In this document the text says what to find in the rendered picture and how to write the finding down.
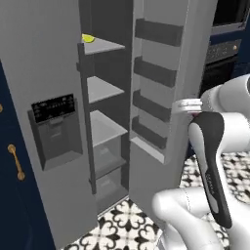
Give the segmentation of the dark blue cupboard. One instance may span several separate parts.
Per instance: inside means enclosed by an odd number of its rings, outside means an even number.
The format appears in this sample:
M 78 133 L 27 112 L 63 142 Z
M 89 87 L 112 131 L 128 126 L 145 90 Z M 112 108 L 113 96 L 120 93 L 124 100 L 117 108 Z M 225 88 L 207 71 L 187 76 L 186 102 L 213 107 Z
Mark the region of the dark blue cupboard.
M 56 250 L 1 62 L 0 104 L 0 250 Z M 23 181 L 8 145 L 16 147 Z

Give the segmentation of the grey fridge body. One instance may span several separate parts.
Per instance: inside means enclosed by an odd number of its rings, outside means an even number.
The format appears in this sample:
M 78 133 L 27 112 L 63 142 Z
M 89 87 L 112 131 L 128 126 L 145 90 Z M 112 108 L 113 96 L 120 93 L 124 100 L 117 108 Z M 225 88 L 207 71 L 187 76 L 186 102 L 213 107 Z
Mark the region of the grey fridge body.
M 94 147 L 121 138 L 126 163 L 121 184 L 129 189 L 130 97 L 133 0 L 78 0 L 81 34 L 95 37 L 77 44 L 90 160 L 90 184 L 97 193 Z

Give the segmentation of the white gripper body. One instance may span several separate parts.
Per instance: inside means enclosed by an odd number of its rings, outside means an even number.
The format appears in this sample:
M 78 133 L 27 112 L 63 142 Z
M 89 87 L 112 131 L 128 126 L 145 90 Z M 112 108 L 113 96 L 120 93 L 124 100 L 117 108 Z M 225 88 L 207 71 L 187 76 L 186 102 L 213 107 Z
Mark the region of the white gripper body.
M 199 113 L 201 111 L 201 99 L 183 99 L 173 102 L 173 113 Z

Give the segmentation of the black built-in oven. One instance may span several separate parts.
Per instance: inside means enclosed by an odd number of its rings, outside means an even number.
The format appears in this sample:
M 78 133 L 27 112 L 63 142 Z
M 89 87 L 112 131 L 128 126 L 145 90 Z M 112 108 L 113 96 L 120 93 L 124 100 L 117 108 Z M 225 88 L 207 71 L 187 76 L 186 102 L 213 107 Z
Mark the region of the black built-in oven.
M 250 0 L 218 0 L 199 90 L 250 73 Z

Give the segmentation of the grey fridge door with bins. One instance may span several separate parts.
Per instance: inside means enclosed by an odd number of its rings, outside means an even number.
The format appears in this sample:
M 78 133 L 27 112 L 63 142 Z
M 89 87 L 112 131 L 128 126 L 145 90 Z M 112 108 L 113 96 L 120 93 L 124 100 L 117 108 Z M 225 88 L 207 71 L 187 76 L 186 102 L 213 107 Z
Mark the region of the grey fridge door with bins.
M 151 200 L 176 188 L 191 116 L 173 103 L 198 96 L 218 0 L 135 0 L 129 197 L 160 228 Z

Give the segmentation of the clear grey fridge drawer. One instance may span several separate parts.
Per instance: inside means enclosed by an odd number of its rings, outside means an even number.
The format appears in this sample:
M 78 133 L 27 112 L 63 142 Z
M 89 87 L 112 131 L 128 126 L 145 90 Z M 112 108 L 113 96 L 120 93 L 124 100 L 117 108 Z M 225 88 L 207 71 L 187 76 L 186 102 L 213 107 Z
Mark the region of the clear grey fridge drawer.
M 97 180 L 97 201 L 98 213 L 115 204 L 128 194 L 127 189 L 121 184 L 121 169 L 115 169 Z
M 94 147 L 96 179 L 126 163 L 121 153 L 121 138 L 116 137 Z

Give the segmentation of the grey fridge door with dispenser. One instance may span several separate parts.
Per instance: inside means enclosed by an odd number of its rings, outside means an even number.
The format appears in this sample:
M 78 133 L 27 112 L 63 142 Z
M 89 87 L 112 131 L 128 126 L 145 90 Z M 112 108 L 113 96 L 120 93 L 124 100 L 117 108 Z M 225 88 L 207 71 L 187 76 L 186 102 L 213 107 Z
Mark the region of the grey fridge door with dispenser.
M 57 248 L 97 224 L 77 43 L 78 0 L 0 0 L 0 60 Z M 76 112 L 34 136 L 31 105 L 71 94 Z

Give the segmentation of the yellow-green lemon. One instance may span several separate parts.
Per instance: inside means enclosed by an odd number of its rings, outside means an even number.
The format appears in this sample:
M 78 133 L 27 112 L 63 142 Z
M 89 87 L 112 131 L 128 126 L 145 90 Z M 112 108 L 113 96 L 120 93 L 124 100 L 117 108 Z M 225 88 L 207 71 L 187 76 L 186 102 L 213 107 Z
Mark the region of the yellow-green lemon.
M 82 34 L 81 35 L 81 40 L 84 42 L 84 43 L 92 43 L 95 41 L 95 37 L 90 35 L 90 34 Z

